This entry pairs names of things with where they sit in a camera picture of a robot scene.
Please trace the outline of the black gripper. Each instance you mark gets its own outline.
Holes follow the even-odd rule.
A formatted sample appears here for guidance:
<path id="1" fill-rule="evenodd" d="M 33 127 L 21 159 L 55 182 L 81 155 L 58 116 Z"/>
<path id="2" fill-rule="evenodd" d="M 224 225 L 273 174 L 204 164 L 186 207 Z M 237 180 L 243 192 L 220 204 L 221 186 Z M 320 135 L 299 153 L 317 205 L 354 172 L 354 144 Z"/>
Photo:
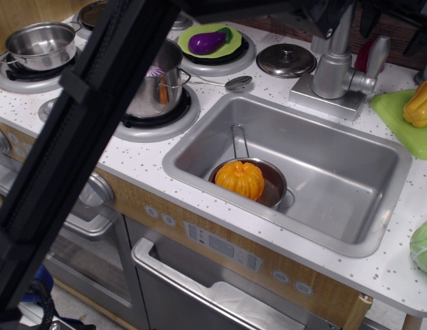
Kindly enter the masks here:
<path id="1" fill-rule="evenodd" d="M 427 24 L 427 1 L 361 1 L 360 34 L 369 37 L 378 24 L 381 14 L 411 24 Z M 414 56 L 427 46 L 427 25 L 418 27 L 403 52 L 404 56 Z"/>

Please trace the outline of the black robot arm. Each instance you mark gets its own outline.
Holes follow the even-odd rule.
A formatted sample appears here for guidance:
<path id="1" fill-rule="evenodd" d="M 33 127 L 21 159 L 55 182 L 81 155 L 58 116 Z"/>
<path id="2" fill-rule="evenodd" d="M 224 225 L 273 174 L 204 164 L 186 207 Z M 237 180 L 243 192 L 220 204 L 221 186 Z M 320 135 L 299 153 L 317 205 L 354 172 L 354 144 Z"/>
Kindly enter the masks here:
<path id="1" fill-rule="evenodd" d="M 116 126 L 180 12 L 202 23 L 285 13 L 304 19 L 307 31 L 324 36 L 325 29 L 307 9 L 297 1 L 112 1 L 85 53 L 63 73 L 54 114 L 0 209 L 0 313 L 17 311 L 85 181 L 102 153 L 112 148 Z M 348 305 L 348 293 L 335 283 L 411 317 L 427 318 L 427 275 L 420 270 L 373 283 L 364 261 L 342 258 L 248 208 L 226 214 L 215 206 L 204 217 L 246 245 L 267 248 L 271 261 L 311 269 L 315 288 L 333 294 L 340 306 Z"/>

